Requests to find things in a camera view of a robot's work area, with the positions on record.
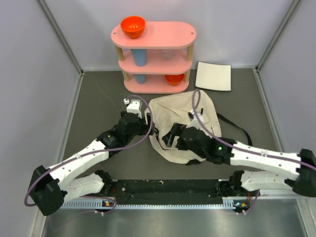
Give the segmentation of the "beige canvas backpack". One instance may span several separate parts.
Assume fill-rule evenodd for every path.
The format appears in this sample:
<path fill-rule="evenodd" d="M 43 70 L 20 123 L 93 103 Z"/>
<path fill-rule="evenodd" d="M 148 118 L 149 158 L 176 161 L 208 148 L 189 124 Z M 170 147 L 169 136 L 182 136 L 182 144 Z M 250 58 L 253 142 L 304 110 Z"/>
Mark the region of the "beige canvas backpack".
<path fill-rule="evenodd" d="M 149 136 L 149 139 L 155 151 L 169 162 L 193 165 L 204 161 L 203 158 L 198 157 L 191 151 L 177 150 L 174 145 L 168 148 L 162 140 L 163 136 L 171 130 L 174 123 L 183 125 L 190 123 L 188 113 L 193 112 L 192 96 L 193 92 L 189 91 L 159 97 L 149 102 L 155 124 L 154 134 Z M 198 103 L 197 112 L 199 113 L 203 110 L 201 118 L 203 125 L 215 136 L 221 137 L 222 135 L 219 123 L 219 120 L 222 120 L 243 131 L 247 137 L 248 144 L 252 145 L 249 134 L 223 115 L 217 113 L 212 99 L 203 90 L 200 91 L 200 97 L 195 96 L 195 102 Z"/>

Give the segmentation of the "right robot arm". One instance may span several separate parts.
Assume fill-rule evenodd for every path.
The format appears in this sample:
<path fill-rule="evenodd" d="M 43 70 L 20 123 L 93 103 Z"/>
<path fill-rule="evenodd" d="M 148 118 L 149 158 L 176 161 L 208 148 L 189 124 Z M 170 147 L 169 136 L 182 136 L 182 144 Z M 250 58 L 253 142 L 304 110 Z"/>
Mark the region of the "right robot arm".
<path fill-rule="evenodd" d="M 256 190 L 292 190 L 304 197 L 316 196 L 316 157 L 311 150 L 284 153 L 259 149 L 233 139 L 209 136 L 201 129 L 179 123 L 162 140 L 169 148 L 191 151 L 213 164 L 256 168 L 256 172 L 236 171 L 230 177 L 235 195 Z"/>

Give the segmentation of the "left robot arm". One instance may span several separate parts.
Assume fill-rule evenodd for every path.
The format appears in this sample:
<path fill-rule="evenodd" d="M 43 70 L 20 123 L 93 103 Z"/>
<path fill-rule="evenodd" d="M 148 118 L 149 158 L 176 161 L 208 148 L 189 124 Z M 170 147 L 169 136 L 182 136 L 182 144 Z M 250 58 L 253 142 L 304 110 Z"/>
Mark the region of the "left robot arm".
<path fill-rule="evenodd" d="M 112 190 L 108 173 L 95 173 L 79 178 L 92 166 L 106 161 L 118 154 L 140 144 L 131 144 L 136 137 L 143 139 L 153 134 L 153 113 L 149 111 L 145 118 L 123 111 L 118 123 L 110 130 L 101 133 L 95 140 L 70 158 L 45 168 L 37 167 L 32 174 L 27 198 L 33 200 L 43 216 L 55 213 L 67 201 L 86 194 L 99 193 L 108 195 Z"/>

